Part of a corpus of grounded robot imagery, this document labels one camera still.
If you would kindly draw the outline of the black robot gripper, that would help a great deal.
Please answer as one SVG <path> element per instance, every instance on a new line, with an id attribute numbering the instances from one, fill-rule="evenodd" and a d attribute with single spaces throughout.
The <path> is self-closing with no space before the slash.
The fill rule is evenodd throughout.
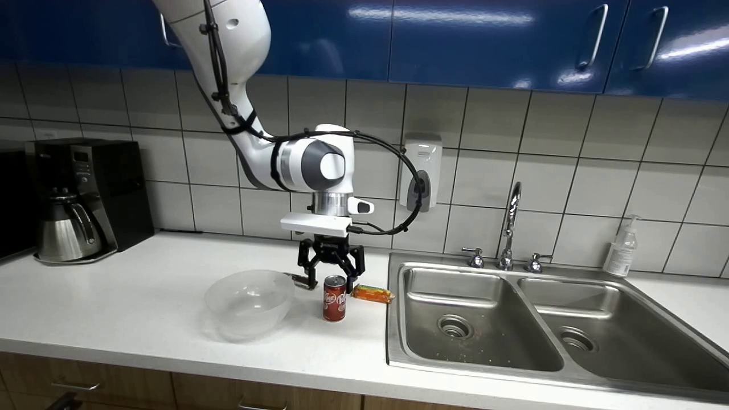
<path id="1" fill-rule="evenodd" d="M 315 236 L 299 245 L 301 273 L 292 273 L 292 281 L 301 289 L 318 289 L 315 268 L 337 264 L 347 273 L 347 294 L 354 291 L 359 279 L 366 273 L 366 249 L 352 247 L 347 237 Z"/>

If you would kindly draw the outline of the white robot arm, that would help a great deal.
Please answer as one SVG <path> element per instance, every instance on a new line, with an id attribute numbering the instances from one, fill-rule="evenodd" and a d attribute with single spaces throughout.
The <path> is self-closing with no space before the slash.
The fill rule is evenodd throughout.
<path id="1" fill-rule="evenodd" d="M 154 0 L 186 51 L 198 92 L 236 147 L 247 178 L 261 189 L 312 194 L 315 207 L 290 214 L 281 225 L 304 233 L 299 268 L 318 287 L 318 264 L 337 264 L 347 289 L 366 273 L 366 249 L 352 247 L 354 217 L 371 205 L 354 197 L 354 133 L 319 123 L 292 138 L 273 138 L 248 97 L 248 83 L 271 49 L 263 0 Z"/>

